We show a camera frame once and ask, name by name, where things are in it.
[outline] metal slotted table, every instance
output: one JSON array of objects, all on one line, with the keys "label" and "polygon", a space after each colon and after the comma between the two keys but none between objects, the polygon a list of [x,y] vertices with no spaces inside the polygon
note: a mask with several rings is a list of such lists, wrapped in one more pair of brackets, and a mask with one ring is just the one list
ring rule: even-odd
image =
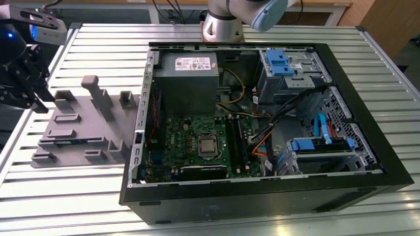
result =
[{"label": "metal slotted table", "polygon": [[[0,155],[1,235],[417,235],[420,233],[420,99],[370,36],[353,27],[244,27],[249,42],[328,43],[344,71],[402,160],[414,184],[338,212],[146,225],[118,205],[122,165],[33,169],[29,165],[48,114],[25,111]],[[80,87],[97,75],[110,95],[141,91],[149,41],[200,41],[200,27],[84,24],[69,30],[50,64],[50,91]]]}]

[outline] white label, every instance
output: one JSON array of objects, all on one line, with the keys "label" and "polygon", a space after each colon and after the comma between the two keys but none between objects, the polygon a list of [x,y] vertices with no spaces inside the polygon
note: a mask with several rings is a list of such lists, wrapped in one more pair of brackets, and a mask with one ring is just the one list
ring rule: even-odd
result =
[{"label": "white label", "polygon": [[174,70],[210,70],[210,58],[177,58]]},{"label": "white label", "polygon": [[270,164],[268,160],[265,160],[264,165],[269,169],[269,171],[273,169],[273,164]]},{"label": "white label", "polygon": [[252,96],[252,101],[257,105],[257,96]]},{"label": "white label", "polygon": [[297,64],[290,64],[290,68],[292,69],[301,69],[301,65],[297,63]]}]

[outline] yellow wire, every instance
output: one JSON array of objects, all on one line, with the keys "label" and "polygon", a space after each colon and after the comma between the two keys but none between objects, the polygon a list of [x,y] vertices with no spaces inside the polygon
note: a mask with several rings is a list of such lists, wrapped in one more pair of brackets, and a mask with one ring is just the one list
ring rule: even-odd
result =
[{"label": "yellow wire", "polygon": [[234,102],[237,102],[237,101],[240,101],[240,100],[242,99],[242,97],[244,97],[244,95],[245,95],[245,86],[244,86],[244,83],[242,83],[241,79],[240,79],[238,76],[233,73],[232,70],[225,69],[225,68],[224,68],[222,70],[230,72],[230,74],[233,75],[233,77],[237,79],[238,83],[241,83],[241,86],[242,86],[242,92],[241,92],[241,95],[238,96],[237,99],[234,99],[233,101],[228,101],[228,102],[216,102],[216,104],[222,104],[222,105],[225,105],[225,104],[232,104],[232,103],[234,103]]}]

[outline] blue plastic clip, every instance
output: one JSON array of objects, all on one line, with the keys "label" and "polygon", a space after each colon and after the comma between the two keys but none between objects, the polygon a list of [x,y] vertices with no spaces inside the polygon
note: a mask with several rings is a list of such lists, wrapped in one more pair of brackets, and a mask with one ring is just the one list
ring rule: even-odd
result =
[{"label": "blue plastic clip", "polygon": [[282,50],[266,50],[266,62],[270,67],[270,74],[273,76],[292,76],[294,71],[289,66],[289,59],[284,55]]},{"label": "blue plastic clip", "polygon": [[293,151],[298,150],[297,142],[290,141],[290,146]]},{"label": "blue plastic clip", "polygon": [[353,150],[356,145],[352,138],[346,138],[346,144],[348,144],[349,149]]},{"label": "blue plastic clip", "polygon": [[313,121],[313,134],[316,137],[320,137],[320,128],[318,128],[318,122],[321,121],[321,135],[325,139],[325,143],[326,144],[330,144],[332,141],[330,141],[330,138],[329,138],[329,135],[328,135],[328,128],[326,128],[326,118],[325,118],[325,115],[322,113],[317,113],[316,116],[314,116],[314,121]]}]

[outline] wooden furniture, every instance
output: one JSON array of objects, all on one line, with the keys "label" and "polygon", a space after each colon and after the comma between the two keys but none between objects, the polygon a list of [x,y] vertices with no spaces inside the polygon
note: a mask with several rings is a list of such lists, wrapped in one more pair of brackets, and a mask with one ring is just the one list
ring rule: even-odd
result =
[{"label": "wooden furniture", "polygon": [[364,26],[393,58],[420,32],[420,1],[353,0],[338,26]]},{"label": "wooden furniture", "polygon": [[[18,7],[37,8],[45,2],[45,0],[9,0],[10,3]],[[154,0],[157,8],[161,10],[172,9],[166,0]],[[206,10],[208,0],[177,0],[182,10]],[[352,6],[352,0],[302,0],[304,8],[302,11],[306,15],[302,18],[308,18],[306,21],[301,21],[300,24],[310,24],[314,22],[324,22],[325,26],[336,26],[344,11]],[[150,23],[158,24],[158,13],[153,6],[152,0],[65,0],[58,4],[57,8],[61,9],[146,9],[149,11]],[[300,12],[300,1],[288,8],[290,14],[285,15],[285,22],[290,22],[288,17],[292,19],[297,18]],[[314,13],[324,13],[326,17],[317,18]]]}]

